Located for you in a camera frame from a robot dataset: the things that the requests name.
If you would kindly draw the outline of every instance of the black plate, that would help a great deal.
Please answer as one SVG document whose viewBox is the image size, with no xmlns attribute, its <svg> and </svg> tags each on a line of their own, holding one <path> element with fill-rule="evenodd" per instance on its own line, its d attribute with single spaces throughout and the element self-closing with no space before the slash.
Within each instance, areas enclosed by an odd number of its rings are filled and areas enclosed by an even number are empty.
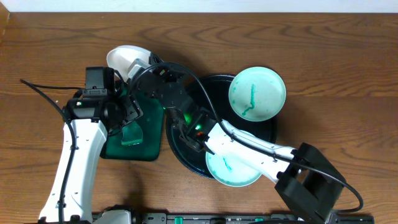
<svg viewBox="0 0 398 224">
<path fill-rule="evenodd" d="M 275 143 L 276 117 L 267 121 L 252 122 L 242 119 L 233 111 L 228 99 L 228 90 L 233 79 L 232 75 L 212 75 L 200 80 L 221 119 L 227 120 L 234 127 L 247 131 L 260 139 Z M 196 82 L 189 84 L 186 90 L 199 106 L 210 110 L 203 90 Z M 166 135 L 175 156 L 186 168 L 201 176 L 213 178 L 207 169 L 206 152 L 195 152 L 181 141 L 180 131 L 172 127 L 172 120 L 169 117 L 166 119 Z"/>
</svg>

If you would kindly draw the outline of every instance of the green light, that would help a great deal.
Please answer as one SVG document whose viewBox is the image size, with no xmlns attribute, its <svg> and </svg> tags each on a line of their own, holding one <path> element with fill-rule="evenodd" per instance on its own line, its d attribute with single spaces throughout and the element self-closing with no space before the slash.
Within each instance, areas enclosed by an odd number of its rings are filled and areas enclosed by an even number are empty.
<svg viewBox="0 0 398 224">
<path fill-rule="evenodd" d="M 191 115 L 185 113 L 184 118 L 185 118 L 185 121 L 187 122 L 187 125 L 189 125 L 192 121 Z"/>
</svg>

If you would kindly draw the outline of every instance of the green tray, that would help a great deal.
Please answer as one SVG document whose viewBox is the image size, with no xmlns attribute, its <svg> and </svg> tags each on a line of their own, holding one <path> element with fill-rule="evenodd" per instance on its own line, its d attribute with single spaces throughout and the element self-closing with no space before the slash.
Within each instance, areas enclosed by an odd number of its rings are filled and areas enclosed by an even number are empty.
<svg viewBox="0 0 398 224">
<path fill-rule="evenodd" d="M 108 136 L 106 145 L 100 154 L 101 158 L 154 161 L 159 156 L 164 109 L 158 100 L 145 97 L 143 92 L 138 92 L 134 96 L 144 112 L 144 115 L 135 120 L 142 129 L 142 143 L 123 146 L 122 132 Z"/>
</svg>

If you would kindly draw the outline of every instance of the wooden table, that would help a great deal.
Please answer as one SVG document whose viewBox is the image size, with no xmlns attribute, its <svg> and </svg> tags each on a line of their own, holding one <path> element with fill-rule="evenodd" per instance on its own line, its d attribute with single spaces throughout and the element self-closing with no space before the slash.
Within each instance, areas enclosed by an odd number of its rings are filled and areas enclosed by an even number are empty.
<svg viewBox="0 0 398 224">
<path fill-rule="evenodd" d="M 363 196 L 376 223 L 398 222 L 398 16 L 396 14 L 12 13 L 0 48 L 0 222 L 35 222 L 57 170 L 59 114 L 20 78 L 83 86 L 85 67 L 138 45 L 199 76 L 252 66 L 287 87 L 277 143 L 319 148 Z M 71 91 L 47 90 L 65 105 Z M 227 187 L 186 169 L 165 134 L 154 162 L 100 159 L 93 211 L 270 213 L 287 207 L 265 177 Z M 344 190 L 337 208 L 357 206 Z"/>
</svg>

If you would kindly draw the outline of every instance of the white wall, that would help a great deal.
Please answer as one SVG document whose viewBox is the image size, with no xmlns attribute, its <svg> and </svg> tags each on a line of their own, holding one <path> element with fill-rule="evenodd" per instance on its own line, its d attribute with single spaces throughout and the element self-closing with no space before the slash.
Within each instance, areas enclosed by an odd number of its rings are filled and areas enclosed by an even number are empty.
<svg viewBox="0 0 398 224">
<path fill-rule="evenodd" d="M 398 0 L 0 0 L 10 12 L 398 12 Z"/>
</svg>

